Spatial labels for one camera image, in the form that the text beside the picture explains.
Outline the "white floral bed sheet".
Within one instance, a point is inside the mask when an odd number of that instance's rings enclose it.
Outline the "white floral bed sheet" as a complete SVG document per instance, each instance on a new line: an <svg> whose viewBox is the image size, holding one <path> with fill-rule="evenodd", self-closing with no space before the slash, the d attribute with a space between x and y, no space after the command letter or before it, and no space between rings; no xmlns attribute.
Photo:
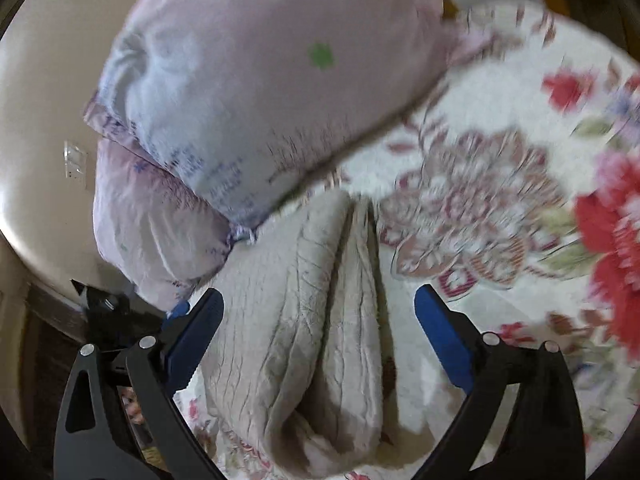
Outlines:
<svg viewBox="0 0 640 480"><path fill-rule="evenodd" d="M639 405L639 66L536 3L485 3L460 21L494 34L492 48L257 233L333 190L372 205L382 434L367 460L323 479L411 478L460 410L465 394L414 313L424 285L482 333L559 345L582 415L582 479ZM209 411L201 364L176 402L228 478L298 479Z"/></svg>

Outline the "pink top pillow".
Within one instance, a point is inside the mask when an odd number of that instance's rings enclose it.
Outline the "pink top pillow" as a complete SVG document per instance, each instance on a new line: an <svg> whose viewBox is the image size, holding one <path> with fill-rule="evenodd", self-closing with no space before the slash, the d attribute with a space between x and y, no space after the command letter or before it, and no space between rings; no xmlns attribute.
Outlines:
<svg viewBox="0 0 640 480"><path fill-rule="evenodd" d="M85 120L254 228L489 40L442 0L137 0Z"/></svg>

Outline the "lavender patterned lower pillow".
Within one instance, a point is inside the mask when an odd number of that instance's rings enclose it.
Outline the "lavender patterned lower pillow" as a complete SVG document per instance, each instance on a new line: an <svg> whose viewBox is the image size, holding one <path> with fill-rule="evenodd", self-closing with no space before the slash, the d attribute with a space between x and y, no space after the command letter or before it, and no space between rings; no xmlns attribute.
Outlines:
<svg viewBox="0 0 640 480"><path fill-rule="evenodd" d="M122 145L96 150L93 233L100 256L162 311L189 299L254 226L232 222L190 188Z"/></svg>

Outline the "white wall switch plate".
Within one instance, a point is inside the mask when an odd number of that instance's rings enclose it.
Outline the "white wall switch plate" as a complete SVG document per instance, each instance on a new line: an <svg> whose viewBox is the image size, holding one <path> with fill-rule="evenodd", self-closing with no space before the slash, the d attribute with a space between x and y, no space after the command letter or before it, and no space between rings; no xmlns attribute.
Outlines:
<svg viewBox="0 0 640 480"><path fill-rule="evenodd" d="M87 152L82 148L73 144L73 142L65 141L63 148L65 177L67 179L85 181L87 174L87 157Z"/></svg>

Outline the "beige knitted small garment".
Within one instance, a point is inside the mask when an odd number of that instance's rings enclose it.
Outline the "beige knitted small garment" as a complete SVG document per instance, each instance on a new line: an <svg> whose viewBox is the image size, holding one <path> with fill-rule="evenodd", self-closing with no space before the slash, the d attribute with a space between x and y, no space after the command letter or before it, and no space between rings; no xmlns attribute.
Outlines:
<svg viewBox="0 0 640 480"><path fill-rule="evenodd" d="M224 317L201 362L209 411L293 478L367 460L383 426L370 200L315 197L233 248L212 285Z"/></svg>

